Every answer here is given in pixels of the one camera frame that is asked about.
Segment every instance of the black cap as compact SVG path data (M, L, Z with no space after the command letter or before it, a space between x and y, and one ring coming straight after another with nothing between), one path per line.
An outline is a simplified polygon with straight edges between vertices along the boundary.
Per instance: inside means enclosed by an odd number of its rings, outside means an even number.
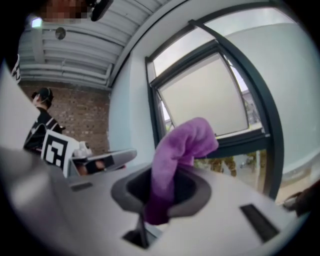
M38 94L41 96L41 99L43 101L52 102L52 100L54 99L54 94L53 94L52 90L49 88L41 88L38 92L35 91L32 94L32 99L34 99Z

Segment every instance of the window frame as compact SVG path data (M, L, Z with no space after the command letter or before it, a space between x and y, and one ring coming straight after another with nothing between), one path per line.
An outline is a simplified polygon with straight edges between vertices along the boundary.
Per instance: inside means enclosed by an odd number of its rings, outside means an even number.
M221 54L233 79L238 84L238 81L235 78L228 62L228 60L230 60L233 67L241 75L242 79L246 83L246 86L248 87L249 92L252 95L260 117L262 129L220 138L218 139L218 150L211 152L204 158L230 157L239 154L255 152L258 150L266 150L267 161L263 193L275 200L281 184L284 166L284 139L276 104L265 81L250 60L224 36L218 34L216 31L205 25L206 22L226 14L263 7L277 8L279 11L292 18L291 15L288 15L289 11L284 9L283 5L278 5L274 2L248 3L225 8L198 20L190 20L186 27L175 33L154 53L145 58L145 67L154 144L157 146L160 140L166 135L166 126L165 122L163 121L164 116L161 100L159 100L159 97L157 96L158 89L176 77L178 74L185 71L187 68L213 55L214 53ZM149 82L148 68L150 69L150 65L153 65L153 60L172 43L195 28L205 30L207 33L214 36L215 39L189 52L187 55L168 67L154 80Z

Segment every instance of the purple cloth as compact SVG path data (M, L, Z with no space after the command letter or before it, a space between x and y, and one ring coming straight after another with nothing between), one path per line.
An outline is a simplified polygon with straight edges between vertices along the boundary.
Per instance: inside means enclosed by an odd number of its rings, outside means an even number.
M144 209L145 221L152 225L168 222L167 211L174 203L173 178L177 165L193 166L194 157L204 157L218 146L211 126L202 117L179 125L160 141L152 162L150 197Z

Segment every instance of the ceiling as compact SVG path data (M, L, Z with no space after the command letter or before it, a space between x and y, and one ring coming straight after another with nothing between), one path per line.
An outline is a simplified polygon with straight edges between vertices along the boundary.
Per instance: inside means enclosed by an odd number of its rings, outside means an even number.
M97 22L42 24L20 39L21 80L53 81L107 89L114 65L138 28L169 0L114 0ZM66 36L58 40L56 29Z

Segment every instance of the brick wall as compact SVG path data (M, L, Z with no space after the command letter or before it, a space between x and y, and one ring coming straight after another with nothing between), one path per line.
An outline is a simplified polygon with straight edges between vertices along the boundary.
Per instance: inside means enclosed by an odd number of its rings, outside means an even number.
M48 112L66 127L63 134L88 142L95 154L108 150L109 91L48 81L21 81L19 85L29 99L40 88L50 88L54 99Z

